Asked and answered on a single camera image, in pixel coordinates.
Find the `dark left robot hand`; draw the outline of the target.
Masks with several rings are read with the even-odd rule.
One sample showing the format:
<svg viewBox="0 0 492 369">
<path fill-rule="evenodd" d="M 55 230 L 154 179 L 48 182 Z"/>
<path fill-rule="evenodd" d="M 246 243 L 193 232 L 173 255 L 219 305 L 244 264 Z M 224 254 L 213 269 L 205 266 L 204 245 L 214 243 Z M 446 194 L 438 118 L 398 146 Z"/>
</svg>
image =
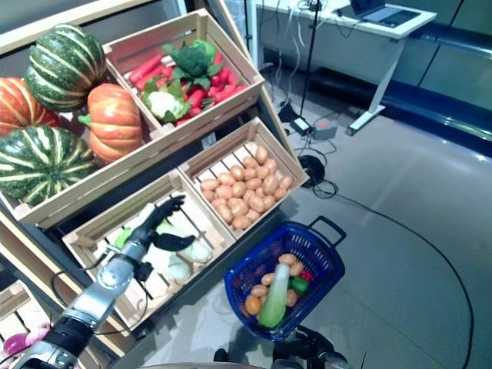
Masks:
<svg viewBox="0 0 492 369">
<path fill-rule="evenodd" d="M 193 235 L 182 237 L 175 234 L 159 234 L 157 232 L 157 227 L 162 221 L 173 215 L 174 212 L 179 211 L 184 202 L 185 196 L 180 195 L 156 207 L 145 221 L 132 231 L 126 244 L 142 246 L 146 251 L 153 244 L 157 249 L 172 252 L 182 251 L 191 246 L 195 241 L 195 236 Z"/>
</svg>

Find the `dark right robot hand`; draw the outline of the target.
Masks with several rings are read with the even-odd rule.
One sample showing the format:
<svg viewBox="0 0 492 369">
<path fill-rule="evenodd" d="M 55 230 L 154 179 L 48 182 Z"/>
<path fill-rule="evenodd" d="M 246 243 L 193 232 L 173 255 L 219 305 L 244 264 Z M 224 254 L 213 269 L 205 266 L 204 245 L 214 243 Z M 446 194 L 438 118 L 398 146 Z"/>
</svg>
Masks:
<svg viewBox="0 0 492 369">
<path fill-rule="evenodd" d="M 286 340 L 274 344 L 271 368 L 325 368 L 326 359 L 340 360 L 334 345 L 322 334 L 299 326 Z"/>
</svg>

